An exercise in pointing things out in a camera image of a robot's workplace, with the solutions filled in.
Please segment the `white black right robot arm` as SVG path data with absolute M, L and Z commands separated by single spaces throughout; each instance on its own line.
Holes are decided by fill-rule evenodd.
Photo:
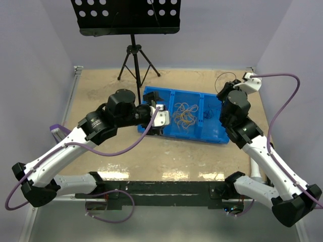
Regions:
M 263 131 L 248 116 L 251 105 L 241 87 L 238 80 L 226 82 L 217 94 L 220 122 L 229 139 L 259 165 L 273 185 L 238 171 L 226 178 L 225 193 L 230 198 L 245 195 L 262 203 L 282 225 L 291 227 L 314 210 L 322 190 L 300 178 L 271 148 Z

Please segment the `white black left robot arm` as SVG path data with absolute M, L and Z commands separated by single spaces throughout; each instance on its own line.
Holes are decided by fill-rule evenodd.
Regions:
M 157 92 L 144 95 L 144 104 L 135 105 L 135 94 L 119 89 L 109 96 L 106 103 L 86 115 L 67 136 L 44 155 L 27 164 L 16 163 L 12 171 L 19 181 L 27 203 L 41 207 L 54 198 L 70 194 L 89 194 L 99 198 L 104 194 L 104 182 L 97 172 L 85 175 L 61 176 L 59 172 L 87 151 L 105 157 L 124 154 L 147 135 L 161 135 L 170 124 L 166 106 L 158 104 Z M 119 128 L 142 126 L 142 136 L 130 147 L 116 152 L 103 153 L 95 150 L 109 138 L 117 135 Z

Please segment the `blue three-compartment plastic bin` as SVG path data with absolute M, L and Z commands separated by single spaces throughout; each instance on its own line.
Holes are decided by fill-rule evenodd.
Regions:
M 215 94 L 147 86 L 144 94 L 157 91 L 164 101 L 171 122 L 163 137 L 227 144 L 229 138 L 220 118 L 221 102 Z

